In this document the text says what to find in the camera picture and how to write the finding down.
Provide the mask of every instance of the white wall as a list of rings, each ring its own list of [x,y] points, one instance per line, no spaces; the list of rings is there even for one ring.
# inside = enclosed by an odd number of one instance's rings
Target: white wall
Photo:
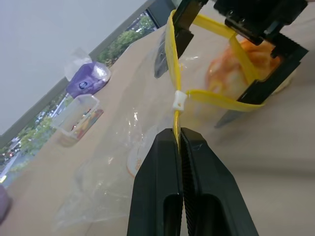
[[[0,135],[147,0],[1,0]]]

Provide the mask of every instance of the purple tissue box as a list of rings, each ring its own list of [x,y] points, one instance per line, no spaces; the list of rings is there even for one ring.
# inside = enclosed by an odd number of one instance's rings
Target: purple tissue box
[[[95,94],[109,81],[111,72],[102,63],[83,64],[69,82],[66,91],[73,97]]]

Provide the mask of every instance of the window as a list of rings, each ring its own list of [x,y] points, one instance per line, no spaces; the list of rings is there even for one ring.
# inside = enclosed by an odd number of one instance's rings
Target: window
[[[157,29],[149,15],[142,13],[97,57],[97,61],[111,67],[129,45]],[[56,96],[28,125],[0,149],[0,183],[5,187],[19,175],[56,131],[50,126],[73,98],[65,91]]]
[[[111,67],[131,43],[148,35],[157,29],[147,12],[142,13],[133,23],[119,35],[103,52],[97,61]]]

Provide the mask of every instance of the sticker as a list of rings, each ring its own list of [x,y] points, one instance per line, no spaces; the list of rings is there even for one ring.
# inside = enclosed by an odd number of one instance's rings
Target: sticker
[[[127,158],[127,170],[132,177],[135,177],[143,161],[148,155],[156,135],[172,125],[173,116],[170,114],[162,119],[158,125],[152,126],[144,135],[143,139],[133,145]]]
[[[88,83],[85,82],[85,81],[79,83],[79,88],[80,88],[80,89],[85,89],[87,86],[88,86]]]

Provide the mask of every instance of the table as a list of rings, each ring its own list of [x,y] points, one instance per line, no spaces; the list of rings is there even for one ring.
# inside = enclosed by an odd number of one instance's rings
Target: table
[[[214,11],[205,7],[213,16]],[[312,236],[315,222],[315,5],[284,33],[310,52],[283,92],[245,120],[235,121],[211,148],[233,173],[261,236]],[[1,236],[48,236],[75,170],[92,157],[132,74],[163,29],[135,42],[111,68],[110,83],[96,94],[106,113],[71,147],[56,133],[9,187],[13,207],[0,226]],[[194,31],[202,37],[203,31]],[[58,235],[126,234],[127,218],[77,224]]]

